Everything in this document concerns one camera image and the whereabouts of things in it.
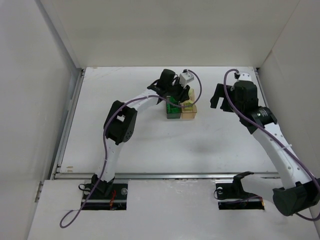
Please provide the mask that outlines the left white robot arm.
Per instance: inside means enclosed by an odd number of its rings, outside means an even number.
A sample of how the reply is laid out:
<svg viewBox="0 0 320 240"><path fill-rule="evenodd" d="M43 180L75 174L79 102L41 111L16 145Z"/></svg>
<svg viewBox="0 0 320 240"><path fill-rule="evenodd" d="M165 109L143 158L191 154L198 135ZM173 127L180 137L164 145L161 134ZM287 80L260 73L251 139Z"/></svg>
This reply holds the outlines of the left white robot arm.
<svg viewBox="0 0 320 240"><path fill-rule="evenodd" d="M189 70L176 75L174 71L164 69L159 79L140 95L126 102L113 102L103 125L104 160L91 178L94 192L103 196L111 192L120 151L134 133L138 114L170 97L177 101L174 106L179 107L179 103L190 99L189 83L194 79L195 75Z"/></svg>

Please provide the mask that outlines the dark green lego plate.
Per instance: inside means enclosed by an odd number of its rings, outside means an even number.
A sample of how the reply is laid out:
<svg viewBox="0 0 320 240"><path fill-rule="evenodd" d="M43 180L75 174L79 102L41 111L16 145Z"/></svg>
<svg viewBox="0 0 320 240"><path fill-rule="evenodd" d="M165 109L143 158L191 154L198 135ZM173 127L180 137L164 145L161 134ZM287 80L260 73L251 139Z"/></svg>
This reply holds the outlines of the dark green lego plate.
<svg viewBox="0 0 320 240"><path fill-rule="evenodd" d="M167 100L168 100L169 102L171 102L171 96L168 97ZM179 107L176 107L176 106L174 106L174 105L172 105L172 104L170 104L170 103L167 102L167 103L166 103L166 112L167 112L167 114L169 114L169 115L178 114L178 113L180 113L180 108L179 108Z"/></svg>

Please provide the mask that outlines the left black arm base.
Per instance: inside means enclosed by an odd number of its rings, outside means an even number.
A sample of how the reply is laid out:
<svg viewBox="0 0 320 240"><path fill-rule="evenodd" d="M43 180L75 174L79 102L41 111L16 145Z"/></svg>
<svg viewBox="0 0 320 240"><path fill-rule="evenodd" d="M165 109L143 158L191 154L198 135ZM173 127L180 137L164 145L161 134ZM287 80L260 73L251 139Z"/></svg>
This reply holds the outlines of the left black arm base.
<svg viewBox="0 0 320 240"><path fill-rule="evenodd" d="M84 211L125 211L127 209L127 197L129 190L128 180L112 180L106 185L105 192L100 191L102 181L90 195L93 184L81 183L78 189L82 191L80 208Z"/></svg>

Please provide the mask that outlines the light green square lego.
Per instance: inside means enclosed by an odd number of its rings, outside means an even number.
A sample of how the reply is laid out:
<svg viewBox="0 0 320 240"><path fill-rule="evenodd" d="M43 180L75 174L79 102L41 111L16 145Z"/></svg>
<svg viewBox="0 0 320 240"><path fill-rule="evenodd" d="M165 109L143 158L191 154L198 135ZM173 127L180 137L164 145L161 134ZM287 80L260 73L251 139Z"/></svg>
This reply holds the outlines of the light green square lego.
<svg viewBox="0 0 320 240"><path fill-rule="evenodd" d="M189 101L183 102L183 110L184 111L193 111L194 103L190 103Z"/></svg>

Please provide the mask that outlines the light green lego block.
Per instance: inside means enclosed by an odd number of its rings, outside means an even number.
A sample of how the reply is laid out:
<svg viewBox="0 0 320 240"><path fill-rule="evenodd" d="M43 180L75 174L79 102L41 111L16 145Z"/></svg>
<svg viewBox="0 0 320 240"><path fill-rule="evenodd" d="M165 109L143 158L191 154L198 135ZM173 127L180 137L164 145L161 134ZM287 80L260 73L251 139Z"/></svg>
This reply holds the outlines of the light green lego block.
<svg viewBox="0 0 320 240"><path fill-rule="evenodd" d="M193 88L191 88L189 91L188 91L188 97L189 97L189 102L192 104L195 102L195 91Z"/></svg>

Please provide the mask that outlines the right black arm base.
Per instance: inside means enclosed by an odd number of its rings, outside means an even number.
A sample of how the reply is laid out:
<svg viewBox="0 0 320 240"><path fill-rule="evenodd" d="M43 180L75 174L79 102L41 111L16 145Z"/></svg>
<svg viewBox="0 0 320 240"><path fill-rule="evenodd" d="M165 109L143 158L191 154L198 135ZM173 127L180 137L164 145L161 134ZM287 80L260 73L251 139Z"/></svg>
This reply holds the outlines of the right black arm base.
<svg viewBox="0 0 320 240"><path fill-rule="evenodd" d="M245 192L243 189L241 180L253 174L251 171L242 172L235 175L232 182L215 184L213 197L218 201L219 210L265 210L260 196Z"/></svg>

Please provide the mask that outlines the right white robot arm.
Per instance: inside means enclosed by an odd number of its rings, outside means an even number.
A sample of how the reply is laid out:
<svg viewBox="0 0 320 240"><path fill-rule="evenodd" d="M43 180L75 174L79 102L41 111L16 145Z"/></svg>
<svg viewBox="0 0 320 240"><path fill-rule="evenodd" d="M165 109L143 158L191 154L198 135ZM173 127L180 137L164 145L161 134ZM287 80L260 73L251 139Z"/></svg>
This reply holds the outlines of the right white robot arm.
<svg viewBox="0 0 320 240"><path fill-rule="evenodd" d="M320 180L303 166L283 136L273 112L259 105L258 89L252 81L239 80L234 85L217 84L211 108L234 112L240 123L263 147L280 178L264 179L251 171L239 173L220 200L261 197L272 202L284 216L300 215L320 201Z"/></svg>

